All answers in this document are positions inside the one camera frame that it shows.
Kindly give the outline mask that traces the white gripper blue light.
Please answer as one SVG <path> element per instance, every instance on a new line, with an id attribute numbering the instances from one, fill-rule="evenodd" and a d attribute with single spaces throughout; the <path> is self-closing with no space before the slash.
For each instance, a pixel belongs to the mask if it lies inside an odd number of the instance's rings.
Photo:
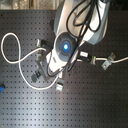
<path id="1" fill-rule="evenodd" d="M 56 36 L 53 49 L 45 56 L 37 54 L 36 63 L 40 70 L 43 70 L 42 61 L 46 58 L 47 71 L 50 75 L 57 73 L 64 68 L 74 53 L 77 46 L 76 39 L 68 32 L 60 33 Z M 65 78 L 65 69 L 58 74 L 59 79 Z"/>

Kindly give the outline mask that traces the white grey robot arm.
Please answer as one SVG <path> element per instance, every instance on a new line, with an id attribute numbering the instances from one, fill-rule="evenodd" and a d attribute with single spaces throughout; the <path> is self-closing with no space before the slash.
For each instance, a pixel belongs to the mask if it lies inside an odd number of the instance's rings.
<path id="1" fill-rule="evenodd" d="M 37 61 L 36 77 L 47 80 L 64 70 L 70 71 L 84 42 L 100 42 L 106 33 L 109 6 L 109 0 L 63 0 L 53 20 L 54 43 L 38 40 L 40 47 L 48 49 L 47 73 L 40 65 L 41 58 Z"/>

